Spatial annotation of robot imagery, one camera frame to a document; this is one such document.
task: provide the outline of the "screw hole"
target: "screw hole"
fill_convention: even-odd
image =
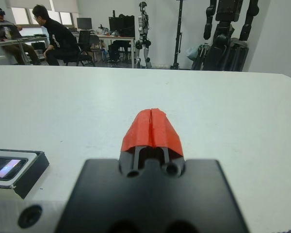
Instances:
[[[25,209],[18,219],[18,225],[21,228],[29,228],[33,226],[41,217],[42,208],[39,205],[33,205]]]
[[[181,176],[181,168],[174,163],[164,164],[162,166],[164,173],[170,177],[180,177]]]
[[[175,176],[178,174],[178,168],[174,164],[170,164],[166,167],[166,172],[170,176]]]
[[[138,171],[130,171],[128,174],[127,174],[127,177],[128,178],[133,178],[133,177],[136,177],[139,175],[139,172]]]

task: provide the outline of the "small screen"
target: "small screen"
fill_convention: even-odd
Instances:
[[[26,159],[0,158],[0,180],[12,179],[25,165]]]

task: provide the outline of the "man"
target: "man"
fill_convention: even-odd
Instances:
[[[12,26],[12,27],[16,27],[19,31],[22,30],[21,26],[17,26],[14,23],[11,23],[7,20],[4,20],[4,15],[5,15],[5,12],[0,8],[0,26],[2,26],[2,27],[4,27],[5,25],[10,26],[10,27]],[[2,33],[2,38],[6,38],[4,32]],[[29,54],[33,64],[40,65],[40,60],[39,60],[37,54],[35,53],[34,48],[32,46],[26,45],[24,43],[22,44],[22,47],[23,47],[24,51]],[[15,59],[19,65],[25,64],[23,61],[23,58],[21,56],[21,51],[19,49],[19,45],[7,45],[7,46],[2,46],[2,48],[6,52],[12,54],[15,57]]]
[[[39,25],[48,30],[50,45],[43,55],[50,66],[59,66],[57,59],[65,60],[78,55],[76,38],[64,25],[51,19],[44,6],[36,5],[32,13]]]

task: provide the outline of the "office chair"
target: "office chair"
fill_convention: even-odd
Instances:
[[[90,35],[90,44],[94,45],[94,48],[91,49],[91,51],[94,53],[99,53],[101,55],[102,60],[106,60],[105,55],[103,53],[104,49],[100,46],[100,39],[96,35]]]
[[[91,52],[90,31],[80,31],[78,46],[80,48],[79,54],[76,57],[65,59],[64,63],[66,66],[68,66],[70,62],[77,63],[77,66],[79,66],[79,63],[81,62],[82,66],[84,66],[83,62],[88,61],[95,67],[94,58],[88,53]]]

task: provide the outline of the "person's hand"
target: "person's hand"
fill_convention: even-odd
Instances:
[[[47,50],[43,53],[45,60],[47,59]]]

